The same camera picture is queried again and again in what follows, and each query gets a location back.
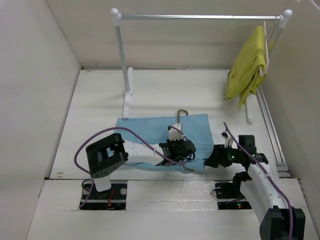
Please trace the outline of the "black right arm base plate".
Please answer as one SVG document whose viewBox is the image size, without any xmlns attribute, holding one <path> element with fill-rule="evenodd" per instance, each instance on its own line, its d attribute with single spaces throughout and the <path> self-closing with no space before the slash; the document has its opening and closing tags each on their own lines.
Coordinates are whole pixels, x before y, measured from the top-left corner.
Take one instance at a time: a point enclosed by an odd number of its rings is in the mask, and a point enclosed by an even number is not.
<svg viewBox="0 0 320 240">
<path fill-rule="evenodd" d="M 211 195 L 216 198 L 218 210 L 251 210 L 245 196 L 235 187 L 232 180 L 217 180 Z"/>
</svg>

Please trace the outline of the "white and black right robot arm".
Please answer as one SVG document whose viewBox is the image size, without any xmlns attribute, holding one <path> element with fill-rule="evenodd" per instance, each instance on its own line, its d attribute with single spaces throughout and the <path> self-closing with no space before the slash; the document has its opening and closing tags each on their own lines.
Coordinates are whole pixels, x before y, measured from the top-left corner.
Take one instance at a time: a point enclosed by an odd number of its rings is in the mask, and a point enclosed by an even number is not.
<svg viewBox="0 0 320 240">
<path fill-rule="evenodd" d="M 269 162 L 263 153 L 258 153 L 253 135 L 239 135 L 237 147 L 234 138 L 226 131 L 225 142 L 214 145 L 205 166 L 218 168 L 240 164 L 244 171 L 233 179 L 218 180 L 211 194 L 216 197 L 220 210 L 239 210 L 251 207 L 259 221 L 262 240 L 302 240 L 306 216 L 302 209 L 295 208 L 276 185 Z"/>
</svg>

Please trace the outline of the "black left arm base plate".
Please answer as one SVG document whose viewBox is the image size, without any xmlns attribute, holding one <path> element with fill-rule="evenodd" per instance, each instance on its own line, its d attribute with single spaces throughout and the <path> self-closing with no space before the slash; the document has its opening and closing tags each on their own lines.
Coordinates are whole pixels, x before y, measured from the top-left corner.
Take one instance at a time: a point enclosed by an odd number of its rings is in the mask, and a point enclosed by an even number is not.
<svg viewBox="0 0 320 240">
<path fill-rule="evenodd" d="M 81 183 L 81 187 L 80 210 L 122 211 L 126 209 L 127 181 L 111 181 L 111 189 L 98 192 L 93 180 L 87 178 Z"/>
</svg>

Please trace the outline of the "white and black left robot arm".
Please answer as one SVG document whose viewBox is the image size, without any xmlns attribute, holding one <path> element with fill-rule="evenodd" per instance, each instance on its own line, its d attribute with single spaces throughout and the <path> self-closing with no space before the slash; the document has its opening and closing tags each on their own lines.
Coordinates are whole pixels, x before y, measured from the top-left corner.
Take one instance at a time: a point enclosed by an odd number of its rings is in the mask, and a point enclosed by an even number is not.
<svg viewBox="0 0 320 240">
<path fill-rule="evenodd" d="M 173 167 L 193 160 L 196 147 L 191 140 L 167 140 L 165 143 L 146 145 L 124 140 L 113 133 L 86 147 L 90 177 L 94 192 L 107 198 L 112 191 L 110 175 L 124 164 L 130 167 Z"/>
</svg>

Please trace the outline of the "silver metal hanger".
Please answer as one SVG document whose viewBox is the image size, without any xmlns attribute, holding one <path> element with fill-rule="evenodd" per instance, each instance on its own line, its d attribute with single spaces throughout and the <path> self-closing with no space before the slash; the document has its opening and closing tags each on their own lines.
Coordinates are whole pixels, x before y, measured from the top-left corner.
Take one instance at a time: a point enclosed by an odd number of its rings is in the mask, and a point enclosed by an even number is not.
<svg viewBox="0 0 320 240">
<path fill-rule="evenodd" d="M 185 109 L 179 109 L 177 111 L 177 122 L 180 124 L 181 123 L 181 114 L 184 114 L 186 116 L 189 115 L 188 111 Z M 185 165 L 182 165 L 182 168 L 187 172 L 187 173 L 192 173 L 194 170 L 187 168 Z"/>
</svg>

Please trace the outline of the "light blue trousers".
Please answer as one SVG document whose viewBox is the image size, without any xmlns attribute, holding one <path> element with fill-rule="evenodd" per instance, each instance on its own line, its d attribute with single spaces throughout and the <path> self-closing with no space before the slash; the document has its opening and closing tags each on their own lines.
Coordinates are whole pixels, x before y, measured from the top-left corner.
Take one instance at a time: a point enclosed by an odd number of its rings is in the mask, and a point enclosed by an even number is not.
<svg viewBox="0 0 320 240">
<path fill-rule="evenodd" d="M 154 145 L 164 143 L 168 139 L 168 126 L 177 123 L 177 118 L 173 116 L 162 117 L 138 117 L 117 120 L 117 127 L 124 127 L 132 130 L 142 137 L 148 144 Z M 185 167 L 193 170 L 194 173 L 202 174 L 205 170 L 204 162 L 211 155 L 214 142 L 211 135 L 208 115 L 184 115 L 180 118 L 181 130 L 186 137 L 193 142 L 196 148 L 194 160 L 185 164 Z M 180 165 L 156 166 L 154 163 L 144 163 L 141 161 L 128 161 L 119 170 L 142 170 L 152 172 L 181 172 L 188 173 Z"/>
</svg>

